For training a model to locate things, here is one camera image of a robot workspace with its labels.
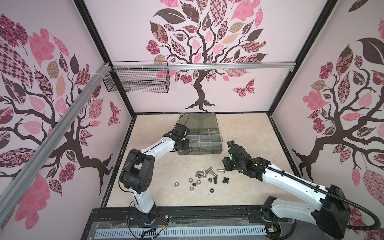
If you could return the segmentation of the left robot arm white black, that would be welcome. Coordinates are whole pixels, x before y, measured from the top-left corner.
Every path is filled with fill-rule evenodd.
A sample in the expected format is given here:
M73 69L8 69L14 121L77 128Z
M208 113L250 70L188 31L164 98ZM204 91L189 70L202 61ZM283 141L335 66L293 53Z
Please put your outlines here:
M155 208L149 186L153 179L156 160L172 151L187 150L189 140L187 134L176 135L166 133L162 138L142 150L132 149L129 151L124 167L119 176L121 183L136 200L136 208L143 214L148 214Z

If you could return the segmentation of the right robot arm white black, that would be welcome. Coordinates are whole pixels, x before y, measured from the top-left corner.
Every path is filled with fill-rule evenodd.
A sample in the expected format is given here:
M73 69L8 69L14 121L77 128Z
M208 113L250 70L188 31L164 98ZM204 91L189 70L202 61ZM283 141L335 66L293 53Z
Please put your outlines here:
M289 202L277 197L268 198L267 217L291 218L311 223L333 238L342 239L345 236L351 209L339 187L310 183L287 173L264 158L253 159L234 141L229 141L227 145L229 156L223 159L226 171L237 171L251 179L279 187L301 199L301 202Z

